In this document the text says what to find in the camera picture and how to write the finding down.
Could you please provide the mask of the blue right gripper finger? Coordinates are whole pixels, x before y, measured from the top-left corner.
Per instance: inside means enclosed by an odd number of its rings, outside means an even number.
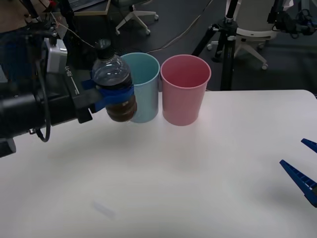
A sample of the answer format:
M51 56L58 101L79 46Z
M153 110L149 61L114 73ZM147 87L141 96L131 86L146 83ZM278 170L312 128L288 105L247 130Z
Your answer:
M317 182L291 166L284 160L281 160L280 165L293 180L293 182L302 191L306 199L314 206L317 206Z
M306 145L307 147L309 147L310 149L312 149L315 153L317 153L317 143L313 142L311 140L305 139L303 138L301 140L301 142Z

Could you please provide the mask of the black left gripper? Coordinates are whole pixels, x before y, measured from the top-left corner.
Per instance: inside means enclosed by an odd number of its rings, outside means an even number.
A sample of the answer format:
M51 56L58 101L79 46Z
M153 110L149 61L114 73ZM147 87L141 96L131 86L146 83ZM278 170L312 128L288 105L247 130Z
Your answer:
M93 72L81 81L73 76L37 71L37 127L51 127L72 120L91 121L92 114L105 108L108 112L126 111L134 96L134 86L106 89L96 85Z

